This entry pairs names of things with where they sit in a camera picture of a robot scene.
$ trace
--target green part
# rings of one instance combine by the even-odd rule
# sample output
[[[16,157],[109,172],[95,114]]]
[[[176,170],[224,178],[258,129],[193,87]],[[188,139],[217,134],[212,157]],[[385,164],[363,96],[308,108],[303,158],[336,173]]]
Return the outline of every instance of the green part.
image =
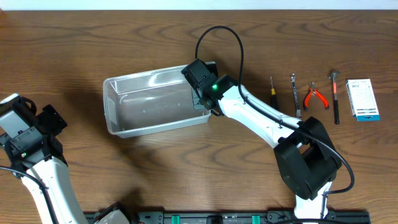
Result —
[[[179,215],[172,216],[172,224],[180,224],[180,216]]]
[[[261,219],[259,215],[253,215],[251,217],[252,224],[261,224]]]

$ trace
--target hammer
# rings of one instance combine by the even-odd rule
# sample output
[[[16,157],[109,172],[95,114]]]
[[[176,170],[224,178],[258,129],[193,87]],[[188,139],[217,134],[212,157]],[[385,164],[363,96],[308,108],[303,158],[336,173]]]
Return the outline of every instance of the hammer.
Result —
[[[329,79],[333,80],[333,109],[335,111],[335,124],[340,124],[340,120],[338,118],[338,102],[337,102],[337,91],[336,91],[336,77],[340,74],[339,71],[332,71],[329,75]]]

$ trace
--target hammer head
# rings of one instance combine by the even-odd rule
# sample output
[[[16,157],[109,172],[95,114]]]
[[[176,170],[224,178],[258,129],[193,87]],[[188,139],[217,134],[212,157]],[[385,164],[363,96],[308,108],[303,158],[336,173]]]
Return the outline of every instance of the hammer head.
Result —
[[[329,75],[329,79],[334,79],[334,78],[336,78],[336,77],[338,76],[338,74],[340,74],[339,71],[337,71],[337,70],[332,71],[332,72],[330,73],[330,75]]]

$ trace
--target metal tool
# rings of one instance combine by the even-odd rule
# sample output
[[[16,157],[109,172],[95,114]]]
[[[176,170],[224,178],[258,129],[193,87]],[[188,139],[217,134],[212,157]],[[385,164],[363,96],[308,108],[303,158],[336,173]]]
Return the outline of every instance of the metal tool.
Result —
[[[278,99],[276,97],[276,92],[274,89],[274,82],[272,81],[272,77],[271,77],[271,106],[273,109],[280,111]]]
[[[329,103],[328,100],[320,93],[318,90],[315,88],[314,82],[308,83],[310,88],[308,88],[308,93],[304,98],[304,110],[308,110],[308,102],[310,101],[310,98],[312,95],[316,95],[319,99],[321,99],[323,105],[325,106],[325,109],[329,109]]]
[[[340,74],[339,71],[332,71],[329,75],[329,79],[333,80],[333,109],[335,111],[335,124],[340,124],[338,117],[338,102],[337,102],[337,90],[336,90],[336,77]]]
[[[299,98],[298,98],[297,92],[296,92],[296,75],[293,73],[290,75],[290,77],[292,79],[294,103],[296,104],[296,118],[301,118],[300,103],[299,103]]]

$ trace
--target cable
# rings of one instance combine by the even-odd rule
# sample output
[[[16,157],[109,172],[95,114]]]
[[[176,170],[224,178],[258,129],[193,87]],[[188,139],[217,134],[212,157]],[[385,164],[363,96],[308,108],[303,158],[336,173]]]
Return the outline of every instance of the cable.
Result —
[[[339,222],[335,220],[320,220],[317,218],[299,218],[299,219],[293,219],[293,220],[283,220],[279,222],[275,222],[272,224],[287,224],[287,223],[319,223],[319,224],[347,224],[345,222]]]
[[[47,188],[44,187],[44,185],[39,180],[37,180],[35,177],[32,177],[29,174],[26,174],[25,172],[21,172],[21,171],[15,170],[15,169],[10,168],[10,167],[0,166],[0,169],[8,170],[10,172],[15,172],[17,174],[20,174],[20,175],[23,175],[24,177],[29,178],[33,182],[35,182],[39,186],[39,189],[43,192],[44,200],[45,200],[45,203],[47,204],[47,208],[49,210],[49,214],[50,214],[52,223],[53,224],[57,224],[57,219],[55,218],[54,211],[51,209],[51,202],[50,202],[49,196],[47,195],[47,192],[46,192]]]
[[[238,78],[238,90],[239,90],[239,94],[241,95],[243,101],[245,103],[247,103],[249,106],[251,106],[253,109],[255,109],[257,112],[259,112],[260,114],[264,115],[265,117],[271,119],[272,121],[275,121],[276,123],[278,123],[281,126],[284,126],[286,128],[289,128],[299,134],[301,134],[302,136],[311,139],[312,141],[317,142],[318,144],[321,144],[322,146],[325,146],[331,153],[333,153],[340,161],[341,163],[344,164],[344,166],[347,168],[347,171],[349,173],[349,177],[350,177],[350,183],[349,186],[344,188],[344,189],[340,189],[340,190],[330,190],[327,192],[323,193],[323,196],[329,195],[329,194],[339,194],[339,193],[343,193],[343,192],[347,192],[349,190],[351,190],[354,187],[354,183],[355,183],[355,177],[354,177],[354,172],[352,170],[352,168],[349,166],[348,162],[344,159],[343,156],[340,155],[340,153],[338,153],[336,150],[332,149],[329,145],[327,145],[326,143],[324,143],[323,141],[317,139],[316,137],[306,133],[305,131],[300,130],[299,128],[293,127],[287,123],[284,123],[282,120],[279,120],[277,118],[274,118],[273,116],[267,114],[266,112],[264,112],[263,110],[261,110],[260,108],[258,108],[255,104],[253,104],[252,102],[250,102],[250,99],[248,99],[247,96],[245,96],[242,92],[242,77],[243,77],[243,59],[244,59],[244,52],[243,52],[243,44],[241,39],[239,38],[239,35],[232,30],[229,27],[226,26],[214,26],[214,27],[210,27],[208,30],[206,30],[201,37],[198,40],[197,46],[195,48],[195,58],[198,58],[198,48],[199,48],[199,44],[201,42],[201,40],[204,38],[204,36],[209,33],[210,31],[212,31],[213,29],[226,29],[228,31],[230,31],[238,40],[239,42],[239,46],[241,48],[241,65],[239,68],[239,78]]]

